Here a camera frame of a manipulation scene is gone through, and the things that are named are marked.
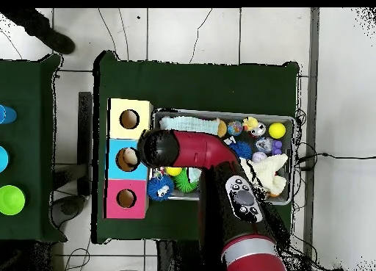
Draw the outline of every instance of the green table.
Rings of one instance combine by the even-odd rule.
[[[108,98],[146,100],[154,108],[294,117],[298,71],[296,62],[283,66],[178,65],[121,62],[111,51],[99,55],[94,64],[93,194],[97,195],[92,240],[198,239],[198,204],[193,201],[151,202],[144,220],[103,219]],[[291,205],[277,208],[290,229]]]
[[[14,123],[0,125],[0,145],[10,164],[0,173],[0,187],[23,190],[26,204],[15,216],[0,214],[0,239],[65,241],[50,223],[53,190],[54,95],[51,83],[60,55],[39,62],[0,60],[0,104],[17,111]]]

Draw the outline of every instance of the blue box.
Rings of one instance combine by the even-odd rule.
[[[109,140],[109,172],[108,179],[132,179],[132,180],[148,180],[148,168],[140,163],[136,170],[124,172],[116,164],[116,156],[123,148],[133,148],[137,150],[136,140]]]

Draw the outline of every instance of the blue spiky ball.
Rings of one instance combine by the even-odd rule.
[[[252,158],[252,148],[246,142],[231,143],[230,148],[235,151],[239,158],[250,159]]]
[[[168,186],[168,191],[163,195],[158,195],[158,191],[164,186]],[[161,179],[153,177],[151,180],[149,180],[147,193],[151,200],[164,201],[168,200],[174,189],[175,185],[173,183],[173,180],[169,176],[163,175]]]

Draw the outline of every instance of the green cup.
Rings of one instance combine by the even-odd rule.
[[[25,195],[17,187],[7,185],[0,188],[0,212],[4,215],[16,215],[25,206]]]

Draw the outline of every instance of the gray tray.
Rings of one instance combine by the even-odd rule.
[[[283,192],[276,198],[268,198],[272,204],[286,205],[292,199],[292,193],[294,188],[294,165],[295,165],[295,138],[297,133],[297,124],[294,118],[277,116],[277,115],[254,115],[244,113],[230,113],[230,112],[207,112],[196,110],[182,110],[182,109],[155,109],[152,114],[151,125],[153,129],[159,129],[159,121],[163,117],[194,117],[203,120],[213,120],[219,118],[225,122],[231,120],[242,120],[246,117],[254,117],[258,121],[264,123],[267,128],[274,122],[281,122],[286,127],[285,136],[282,137],[282,152],[285,153],[289,159],[287,160],[285,167],[278,171],[278,175],[283,176],[286,180],[286,186]],[[175,190],[170,197],[170,200],[198,200],[200,193],[198,191],[191,193],[183,193],[179,190]]]

